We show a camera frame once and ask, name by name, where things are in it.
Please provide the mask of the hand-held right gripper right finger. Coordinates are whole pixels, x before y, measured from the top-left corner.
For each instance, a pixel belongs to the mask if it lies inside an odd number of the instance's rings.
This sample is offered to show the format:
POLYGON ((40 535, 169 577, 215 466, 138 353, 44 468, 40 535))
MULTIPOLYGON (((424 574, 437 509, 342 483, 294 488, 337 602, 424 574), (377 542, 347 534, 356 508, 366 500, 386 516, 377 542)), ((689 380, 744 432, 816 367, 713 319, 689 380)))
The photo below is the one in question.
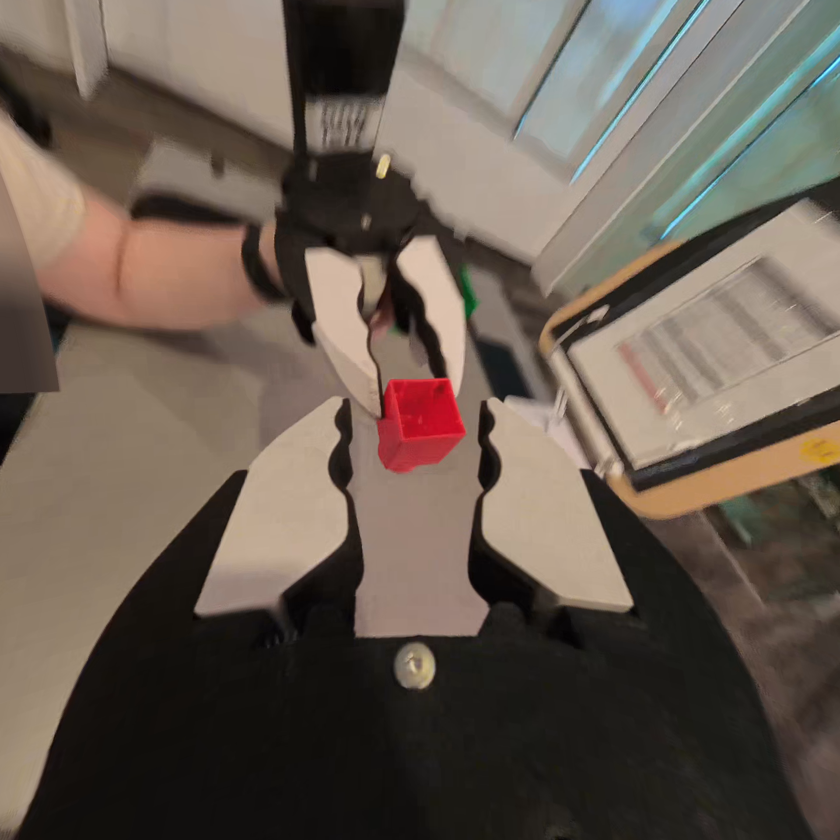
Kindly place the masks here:
POLYGON ((479 420, 484 544, 562 606, 629 613, 634 599, 579 466, 497 398, 482 404, 479 420))

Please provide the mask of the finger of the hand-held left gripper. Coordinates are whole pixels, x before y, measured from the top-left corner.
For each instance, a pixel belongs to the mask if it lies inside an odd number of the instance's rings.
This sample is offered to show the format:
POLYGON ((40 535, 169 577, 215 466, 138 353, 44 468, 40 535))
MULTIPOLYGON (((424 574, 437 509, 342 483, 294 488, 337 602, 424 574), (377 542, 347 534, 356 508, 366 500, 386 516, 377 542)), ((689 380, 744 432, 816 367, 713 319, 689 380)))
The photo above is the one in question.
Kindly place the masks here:
POLYGON ((434 377, 449 380, 457 396, 466 362, 466 309, 435 236, 413 237, 392 264, 397 326, 423 349, 434 377))
POLYGON ((371 354, 371 330, 361 303, 359 261, 331 248, 307 248, 305 265, 314 310, 313 336, 352 398, 374 418, 382 417, 379 368, 371 354))

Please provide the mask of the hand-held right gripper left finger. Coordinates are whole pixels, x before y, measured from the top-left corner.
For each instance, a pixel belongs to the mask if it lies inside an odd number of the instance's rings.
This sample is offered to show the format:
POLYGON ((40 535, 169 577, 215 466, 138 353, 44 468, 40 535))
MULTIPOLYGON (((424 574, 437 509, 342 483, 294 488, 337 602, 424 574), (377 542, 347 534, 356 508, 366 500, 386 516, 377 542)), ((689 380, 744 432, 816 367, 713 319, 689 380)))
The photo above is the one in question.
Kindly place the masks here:
POLYGON ((345 552, 358 586, 361 541, 347 491, 352 432, 350 401, 334 396, 259 453, 197 597, 197 616, 278 613, 289 592, 345 552))

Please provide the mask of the red square plastic cup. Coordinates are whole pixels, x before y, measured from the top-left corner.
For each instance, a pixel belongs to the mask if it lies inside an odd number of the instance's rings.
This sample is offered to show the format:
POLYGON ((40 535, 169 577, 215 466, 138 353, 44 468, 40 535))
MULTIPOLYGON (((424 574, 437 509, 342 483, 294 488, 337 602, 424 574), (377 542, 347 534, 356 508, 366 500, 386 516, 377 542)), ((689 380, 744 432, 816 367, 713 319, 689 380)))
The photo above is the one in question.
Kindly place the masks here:
POLYGON ((447 377, 392 379, 377 422, 378 456, 397 474, 442 462, 466 436, 455 392, 447 377))

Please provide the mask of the person's left forearm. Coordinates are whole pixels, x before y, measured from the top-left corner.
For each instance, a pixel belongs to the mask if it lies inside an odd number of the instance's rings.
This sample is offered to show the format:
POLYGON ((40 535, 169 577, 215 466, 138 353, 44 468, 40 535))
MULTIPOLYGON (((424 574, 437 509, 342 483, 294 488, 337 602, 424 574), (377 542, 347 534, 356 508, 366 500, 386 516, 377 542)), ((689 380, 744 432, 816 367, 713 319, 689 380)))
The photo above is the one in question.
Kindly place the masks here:
POLYGON ((269 305, 246 271, 246 227, 132 220, 87 188, 75 237, 35 276, 74 317, 126 329, 197 331, 269 305))

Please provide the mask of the grey desk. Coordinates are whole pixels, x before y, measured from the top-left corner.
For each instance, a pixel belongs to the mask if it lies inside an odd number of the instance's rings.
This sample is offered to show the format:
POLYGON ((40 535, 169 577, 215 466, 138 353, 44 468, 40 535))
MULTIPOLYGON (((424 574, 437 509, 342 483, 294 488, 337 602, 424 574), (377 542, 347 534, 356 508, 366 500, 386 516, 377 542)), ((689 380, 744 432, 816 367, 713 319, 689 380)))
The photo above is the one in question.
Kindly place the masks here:
MULTIPOLYGON (((21 823, 70 692, 134 583, 228 477, 345 395, 287 305, 191 334, 75 322, 57 368, 60 391, 35 400, 2 464, 2 838, 21 823)), ((469 346, 465 439, 403 476, 382 466, 375 423, 353 406, 362 635, 478 629, 487 607, 466 556, 490 396, 469 346)))

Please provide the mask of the glass window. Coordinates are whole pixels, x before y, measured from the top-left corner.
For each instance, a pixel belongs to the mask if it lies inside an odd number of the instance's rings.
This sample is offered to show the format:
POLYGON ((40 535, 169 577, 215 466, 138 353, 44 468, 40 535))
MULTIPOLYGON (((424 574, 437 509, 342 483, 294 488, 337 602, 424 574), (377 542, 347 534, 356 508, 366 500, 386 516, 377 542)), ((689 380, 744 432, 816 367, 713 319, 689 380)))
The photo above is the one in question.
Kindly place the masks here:
POLYGON ((572 167, 537 259, 574 259, 677 152, 709 111, 805 14, 838 2, 689 2, 689 14, 572 167))

